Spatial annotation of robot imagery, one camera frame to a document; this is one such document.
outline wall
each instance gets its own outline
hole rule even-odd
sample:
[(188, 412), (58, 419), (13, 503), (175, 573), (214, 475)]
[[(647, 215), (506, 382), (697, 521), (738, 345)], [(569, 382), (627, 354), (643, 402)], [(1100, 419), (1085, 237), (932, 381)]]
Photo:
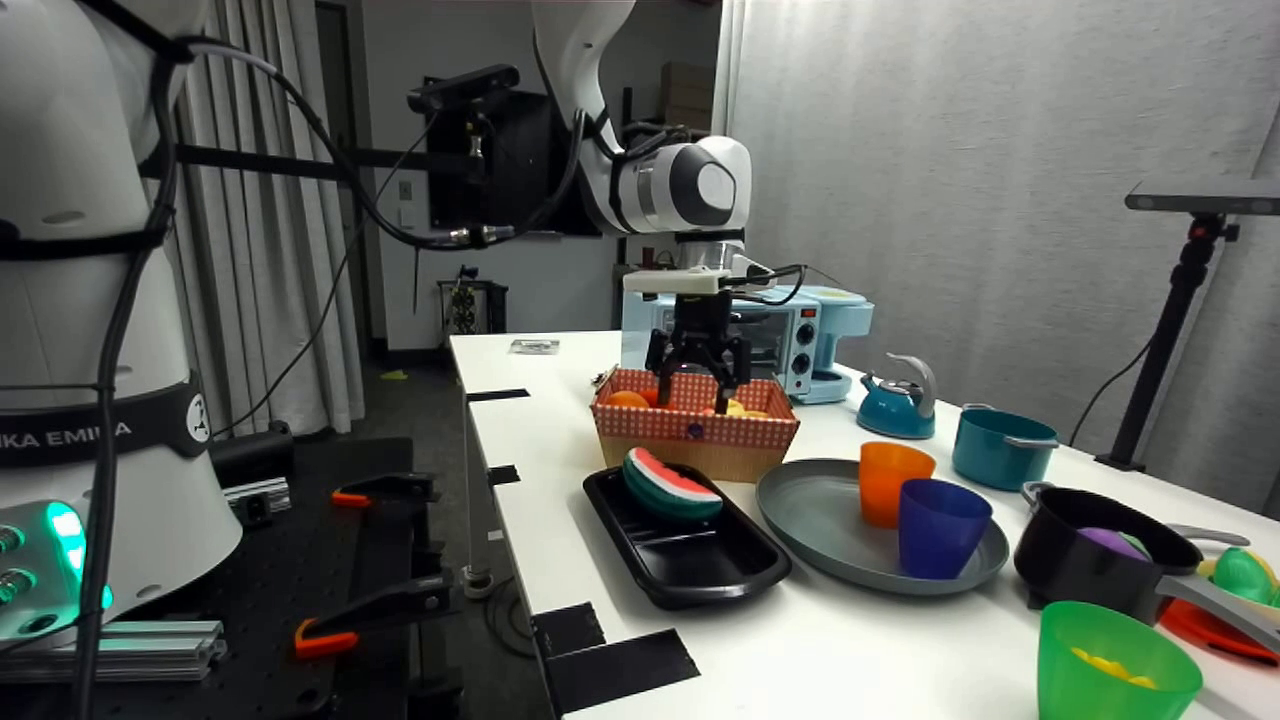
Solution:
[[(364, 12), (366, 144), (407, 149), (419, 117), (403, 96), (419, 77), (454, 77), (510, 65), (521, 86), (540, 86), (531, 61), (529, 0), (372, 0)], [(608, 98), (635, 84), (635, 117), (657, 113), (661, 65), (710, 65), (715, 12), (699, 0), (640, 0), (627, 28), (603, 57)], [(383, 193), (383, 215), (429, 227), (429, 180), (399, 172)], [(388, 346), (434, 346), (434, 278), (459, 265), (506, 282), (510, 328), (608, 328), (610, 322), (610, 238), (510, 244), (464, 255), (419, 255), (419, 294), (411, 303), (411, 248), (381, 238)]]

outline blue cup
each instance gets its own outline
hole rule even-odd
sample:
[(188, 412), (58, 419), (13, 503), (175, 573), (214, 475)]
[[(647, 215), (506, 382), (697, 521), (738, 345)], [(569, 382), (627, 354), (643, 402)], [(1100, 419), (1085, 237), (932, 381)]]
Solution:
[(908, 478), (899, 494), (895, 567), (955, 581), (990, 526), (990, 503), (961, 483)]

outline floor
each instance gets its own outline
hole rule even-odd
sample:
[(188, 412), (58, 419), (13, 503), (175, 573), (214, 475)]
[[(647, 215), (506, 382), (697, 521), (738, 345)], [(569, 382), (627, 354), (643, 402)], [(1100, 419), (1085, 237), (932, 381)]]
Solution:
[[(445, 543), (445, 562), (466, 562), (466, 437), (464, 402), (448, 358), (366, 371), (366, 419), (354, 437), (411, 437), (415, 470), (434, 470), (432, 535)], [(466, 599), (454, 592), (454, 610), (445, 621), (445, 665), (464, 676), (464, 720), (540, 720), (544, 687), (529, 654), (529, 616), (510, 592), (510, 551), (488, 540), (491, 597)]]

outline red object in basket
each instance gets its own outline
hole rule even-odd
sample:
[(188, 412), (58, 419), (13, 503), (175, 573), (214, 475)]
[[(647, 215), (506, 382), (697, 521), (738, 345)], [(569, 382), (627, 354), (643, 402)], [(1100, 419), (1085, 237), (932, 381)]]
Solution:
[(1159, 623), (1163, 623), (1170, 634), (1193, 640), (1193, 645), (1201, 645), (1201, 646), (1226, 650), (1226, 654), (1256, 660), (1256, 665), (1280, 665), (1274, 650), (1261, 646), (1256, 640), (1241, 634), (1232, 623), (1201, 610), (1201, 608), (1187, 603), (1187, 599), (1170, 599), (1170, 603), (1159, 610)]

